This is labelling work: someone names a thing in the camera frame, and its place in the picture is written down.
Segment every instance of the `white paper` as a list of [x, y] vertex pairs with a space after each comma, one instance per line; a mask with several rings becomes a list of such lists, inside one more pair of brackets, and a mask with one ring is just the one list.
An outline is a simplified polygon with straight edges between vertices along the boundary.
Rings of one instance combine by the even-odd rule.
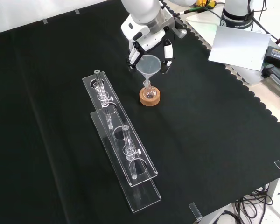
[[218, 27], [209, 60], [260, 71], [271, 35]]

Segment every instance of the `black tablecloth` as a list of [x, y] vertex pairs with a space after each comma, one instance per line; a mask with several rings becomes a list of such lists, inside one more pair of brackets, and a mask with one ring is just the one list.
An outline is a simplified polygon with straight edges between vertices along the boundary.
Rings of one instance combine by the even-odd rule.
[[[280, 176], [280, 123], [188, 30], [152, 108], [125, 62], [111, 0], [0, 34], [1, 223], [192, 223]], [[163, 47], [153, 54], [162, 57]], [[133, 214], [100, 142], [82, 78], [105, 71], [159, 175], [162, 201]]]

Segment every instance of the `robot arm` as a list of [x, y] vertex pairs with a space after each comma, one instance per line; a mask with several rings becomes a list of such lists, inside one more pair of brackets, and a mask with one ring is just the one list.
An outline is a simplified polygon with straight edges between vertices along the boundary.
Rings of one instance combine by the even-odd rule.
[[162, 70], [168, 70], [173, 59], [170, 40], [164, 39], [167, 30], [172, 29], [178, 37], [183, 38], [187, 31], [179, 19], [174, 18], [167, 8], [158, 0], [121, 0], [129, 17], [121, 29], [129, 41], [127, 63], [134, 68], [141, 57], [163, 43], [164, 61]]

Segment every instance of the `clear plastic funnel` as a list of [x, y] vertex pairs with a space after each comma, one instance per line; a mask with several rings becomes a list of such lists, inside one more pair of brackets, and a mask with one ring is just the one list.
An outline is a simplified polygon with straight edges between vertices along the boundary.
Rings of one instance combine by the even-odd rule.
[[145, 79], [149, 79], [152, 75], [160, 71], [161, 61], [156, 56], [143, 55], [136, 64], [136, 69], [144, 76]]

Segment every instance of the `funnel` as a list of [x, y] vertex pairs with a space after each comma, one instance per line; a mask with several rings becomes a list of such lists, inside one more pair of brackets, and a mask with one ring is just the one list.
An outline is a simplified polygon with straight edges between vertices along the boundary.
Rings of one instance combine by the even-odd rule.
[[149, 79], [152, 75], [160, 71], [161, 61], [156, 56], [143, 55], [138, 61], [136, 69], [144, 76], [145, 79]]
[[160, 91], [150, 84], [149, 78], [161, 69], [161, 61], [153, 55], [143, 55], [136, 69], [144, 76], [144, 88], [140, 91], [140, 101], [145, 106], [154, 106], [160, 101]]

